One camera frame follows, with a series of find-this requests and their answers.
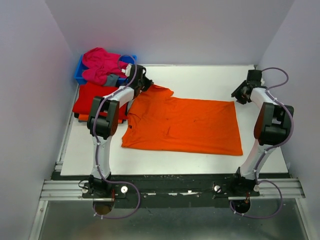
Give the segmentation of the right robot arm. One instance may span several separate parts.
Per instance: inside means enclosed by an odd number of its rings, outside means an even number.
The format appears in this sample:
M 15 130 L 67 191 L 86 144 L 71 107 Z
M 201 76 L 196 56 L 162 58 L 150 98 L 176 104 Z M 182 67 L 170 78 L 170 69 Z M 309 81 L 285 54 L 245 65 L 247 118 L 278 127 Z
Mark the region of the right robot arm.
M 259 108 L 253 129 L 253 147 L 230 183 L 230 191 L 236 196 L 258 190 L 258 178 L 263 165 L 276 148 L 289 141 L 294 130 L 294 107 L 283 104 L 270 93 L 270 89 L 286 84 L 289 81 L 289 75 L 277 67 L 267 69 L 281 71 L 286 76 L 286 80 L 266 87 L 262 79 L 264 70 L 251 69 L 247 73 L 246 80 L 231 94 L 238 103 L 245 105 L 253 102 Z

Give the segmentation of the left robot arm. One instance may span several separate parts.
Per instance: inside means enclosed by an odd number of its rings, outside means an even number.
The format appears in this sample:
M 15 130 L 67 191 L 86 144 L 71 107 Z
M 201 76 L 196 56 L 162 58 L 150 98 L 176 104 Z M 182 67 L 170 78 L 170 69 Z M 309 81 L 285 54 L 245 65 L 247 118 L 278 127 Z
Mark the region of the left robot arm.
M 127 84 L 112 93 L 95 96 L 92 101 L 87 128 L 93 141 L 93 167 L 85 187 L 91 196 L 107 197 L 112 191 L 110 180 L 110 148 L 118 128 L 120 108 L 145 92 L 153 84 L 146 77 L 147 70 L 139 64 L 129 64 L 125 69 Z

